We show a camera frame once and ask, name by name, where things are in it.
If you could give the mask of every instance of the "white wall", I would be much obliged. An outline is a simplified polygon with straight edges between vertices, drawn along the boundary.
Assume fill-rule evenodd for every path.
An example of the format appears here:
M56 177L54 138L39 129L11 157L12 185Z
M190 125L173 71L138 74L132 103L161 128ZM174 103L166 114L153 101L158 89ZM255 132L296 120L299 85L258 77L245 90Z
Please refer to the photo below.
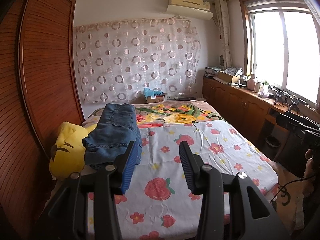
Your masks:
M113 20L168 18L173 15L164 13L167 6L168 0L76 0L74 26ZM213 20L191 20L191 25L196 27L201 42L195 84L196 96L201 97L204 68L219 64L221 42L219 30ZM95 109L104 107L101 104L81 104L85 118Z
M239 0L227 2L230 19L230 53L233 67L244 68L244 31Z

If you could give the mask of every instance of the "air conditioner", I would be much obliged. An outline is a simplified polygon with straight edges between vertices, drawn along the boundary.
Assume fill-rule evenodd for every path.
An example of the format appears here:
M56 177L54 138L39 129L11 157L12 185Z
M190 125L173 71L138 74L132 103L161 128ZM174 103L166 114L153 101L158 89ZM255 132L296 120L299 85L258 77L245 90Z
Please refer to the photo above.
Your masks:
M210 20L213 16L210 3L203 0L169 0L167 13L203 20Z

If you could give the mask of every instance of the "trash can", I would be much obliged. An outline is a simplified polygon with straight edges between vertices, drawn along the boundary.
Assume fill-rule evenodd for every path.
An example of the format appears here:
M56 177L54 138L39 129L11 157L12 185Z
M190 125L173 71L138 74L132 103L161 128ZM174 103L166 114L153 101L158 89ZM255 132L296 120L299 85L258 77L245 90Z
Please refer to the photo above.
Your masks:
M273 160L277 155L280 145L281 143L276 137L269 135L266 137L266 142L261 149L261 152L270 160Z

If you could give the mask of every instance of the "stack of books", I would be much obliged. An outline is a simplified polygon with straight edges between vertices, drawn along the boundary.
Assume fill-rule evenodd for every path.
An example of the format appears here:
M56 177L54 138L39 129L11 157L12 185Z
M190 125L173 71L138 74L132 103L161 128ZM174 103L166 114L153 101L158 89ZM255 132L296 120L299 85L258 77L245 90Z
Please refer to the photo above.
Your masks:
M214 78L215 74L218 72L218 71L221 71L222 70L222 67L205 67L205 73L204 73L204 76L207 77L207 78Z

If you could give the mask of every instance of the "floral blanket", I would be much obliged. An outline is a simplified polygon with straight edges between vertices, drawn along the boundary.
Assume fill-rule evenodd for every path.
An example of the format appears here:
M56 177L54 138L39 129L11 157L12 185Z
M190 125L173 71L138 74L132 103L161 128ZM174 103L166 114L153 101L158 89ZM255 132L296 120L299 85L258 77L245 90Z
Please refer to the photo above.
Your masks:
M188 189L179 157L183 140L204 163L220 172L246 172L268 200L277 191L277 174L268 159L225 121L166 123L141 128L140 133L141 163L136 165L125 195L115 195L124 240L183 240L196 235L203 196ZM229 223L229 209L226 193L225 223ZM93 193L89 194L87 214L88 239L94 239Z
M223 120L208 103L202 101L165 101L161 103L134 105L139 128L161 127L165 123L196 123ZM103 108L94 111L82 124L96 124Z

